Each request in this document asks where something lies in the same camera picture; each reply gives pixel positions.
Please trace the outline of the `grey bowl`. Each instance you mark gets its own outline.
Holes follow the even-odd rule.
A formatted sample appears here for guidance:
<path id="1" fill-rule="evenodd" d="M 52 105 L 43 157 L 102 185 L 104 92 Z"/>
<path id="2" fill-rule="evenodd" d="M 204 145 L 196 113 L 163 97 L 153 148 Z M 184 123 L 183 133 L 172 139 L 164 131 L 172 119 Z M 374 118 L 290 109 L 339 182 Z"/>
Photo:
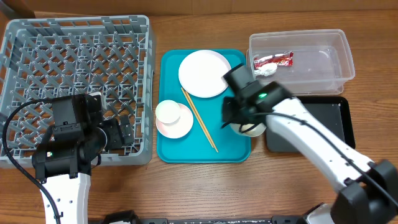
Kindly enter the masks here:
<path id="1" fill-rule="evenodd" d="M 247 137 L 257 137 L 260 136 L 265 130 L 266 126 L 262 123 L 260 124 L 234 124 L 229 125 L 231 129 L 239 135 Z"/>

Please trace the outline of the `white cup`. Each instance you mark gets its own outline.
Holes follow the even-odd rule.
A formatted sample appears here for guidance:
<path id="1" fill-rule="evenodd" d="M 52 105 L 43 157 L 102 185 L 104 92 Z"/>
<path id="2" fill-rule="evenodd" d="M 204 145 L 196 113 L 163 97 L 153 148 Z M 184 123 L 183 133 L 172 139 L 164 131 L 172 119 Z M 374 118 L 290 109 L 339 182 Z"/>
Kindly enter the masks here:
<path id="1" fill-rule="evenodd" d="M 155 115 L 161 123 L 173 123 L 180 117 L 180 106 L 173 100 L 161 101 L 155 109 Z"/>

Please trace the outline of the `white tissue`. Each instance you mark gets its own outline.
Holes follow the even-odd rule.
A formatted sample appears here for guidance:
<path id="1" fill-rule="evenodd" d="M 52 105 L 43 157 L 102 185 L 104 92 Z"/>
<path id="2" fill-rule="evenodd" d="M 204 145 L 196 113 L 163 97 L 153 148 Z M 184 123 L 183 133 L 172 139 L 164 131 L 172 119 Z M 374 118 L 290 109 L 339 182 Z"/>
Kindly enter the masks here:
<path id="1" fill-rule="evenodd" d="M 278 65 L 276 63 L 266 63 L 264 65 L 261 65 L 260 67 L 256 68 L 254 70 L 254 75 L 255 76 L 271 76 L 275 74 L 276 70 L 278 68 Z"/>

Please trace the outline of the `pink small bowl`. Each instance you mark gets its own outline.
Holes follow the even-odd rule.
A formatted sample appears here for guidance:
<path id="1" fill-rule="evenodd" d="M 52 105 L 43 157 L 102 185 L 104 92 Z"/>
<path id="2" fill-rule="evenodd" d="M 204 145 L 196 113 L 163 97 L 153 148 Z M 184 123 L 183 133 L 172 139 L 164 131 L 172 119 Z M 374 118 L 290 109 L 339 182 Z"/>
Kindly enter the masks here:
<path id="1" fill-rule="evenodd" d="M 178 139 L 187 135 L 193 126 L 193 115 L 190 109 L 178 103 L 180 107 L 180 117 L 173 123 L 166 124 L 156 118 L 156 128 L 160 134 L 170 139 Z"/>

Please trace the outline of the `red snack wrapper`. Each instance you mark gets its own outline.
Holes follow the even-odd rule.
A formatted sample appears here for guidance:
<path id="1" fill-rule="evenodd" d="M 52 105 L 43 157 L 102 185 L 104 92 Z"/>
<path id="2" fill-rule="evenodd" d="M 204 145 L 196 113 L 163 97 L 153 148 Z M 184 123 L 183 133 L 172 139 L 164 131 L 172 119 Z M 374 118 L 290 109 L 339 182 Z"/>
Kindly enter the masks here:
<path id="1" fill-rule="evenodd" d="M 294 53 L 290 51 L 284 52 L 282 54 L 255 57 L 253 61 L 254 68 L 259 69 L 260 67 L 268 63 L 275 63 L 277 66 L 289 67 L 293 65 L 293 56 Z"/>

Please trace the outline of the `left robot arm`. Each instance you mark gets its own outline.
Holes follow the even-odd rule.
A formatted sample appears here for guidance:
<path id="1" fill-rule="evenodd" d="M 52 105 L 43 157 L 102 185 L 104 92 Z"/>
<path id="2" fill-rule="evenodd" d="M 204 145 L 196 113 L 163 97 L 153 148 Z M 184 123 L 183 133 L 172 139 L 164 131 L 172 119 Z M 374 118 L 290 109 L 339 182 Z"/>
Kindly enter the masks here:
<path id="1" fill-rule="evenodd" d="M 128 117 L 104 119 L 100 92 L 54 98 L 51 125 L 32 156 L 47 223 L 88 223 L 92 161 L 134 142 Z"/>

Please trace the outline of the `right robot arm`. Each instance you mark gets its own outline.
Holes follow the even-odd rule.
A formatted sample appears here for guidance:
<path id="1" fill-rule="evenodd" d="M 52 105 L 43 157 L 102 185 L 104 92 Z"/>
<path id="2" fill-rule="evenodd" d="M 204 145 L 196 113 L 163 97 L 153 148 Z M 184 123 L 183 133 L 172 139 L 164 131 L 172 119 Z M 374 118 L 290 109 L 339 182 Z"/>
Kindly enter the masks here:
<path id="1" fill-rule="evenodd" d="M 291 143 L 337 193 L 333 205 L 321 203 L 297 223 L 389 223 L 397 216 L 397 168 L 375 163 L 348 146 L 277 82 L 262 85 L 239 64 L 224 75 L 234 95 L 222 105 L 224 126 L 257 137 L 271 129 Z"/>

